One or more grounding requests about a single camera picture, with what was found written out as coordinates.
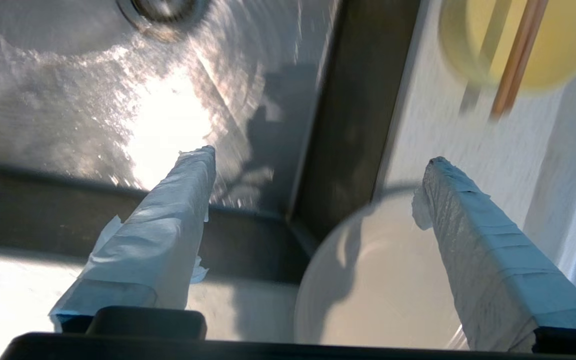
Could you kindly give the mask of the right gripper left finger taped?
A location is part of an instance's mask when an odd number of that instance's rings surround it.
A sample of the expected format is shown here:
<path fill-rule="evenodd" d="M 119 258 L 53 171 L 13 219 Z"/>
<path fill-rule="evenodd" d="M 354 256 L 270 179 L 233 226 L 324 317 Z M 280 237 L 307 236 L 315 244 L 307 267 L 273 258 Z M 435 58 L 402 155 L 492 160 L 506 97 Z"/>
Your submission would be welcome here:
<path fill-rule="evenodd" d="M 67 321 L 108 306 L 184 310 L 217 177 L 216 152 L 181 152 L 173 168 L 125 220 L 100 233 L 84 268 L 50 310 Z"/>

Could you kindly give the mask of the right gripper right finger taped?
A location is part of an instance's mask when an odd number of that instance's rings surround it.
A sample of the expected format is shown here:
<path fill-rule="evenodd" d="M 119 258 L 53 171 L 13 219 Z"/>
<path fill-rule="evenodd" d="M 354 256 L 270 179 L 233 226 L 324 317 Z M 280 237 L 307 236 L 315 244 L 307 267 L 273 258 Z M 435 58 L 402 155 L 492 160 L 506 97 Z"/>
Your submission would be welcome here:
<path fill-rule="evenodd" d="M 464 171 L 432 158 L 412 212 L 434 232 L 470 350 L 576 353 L 576 286 Z"/>

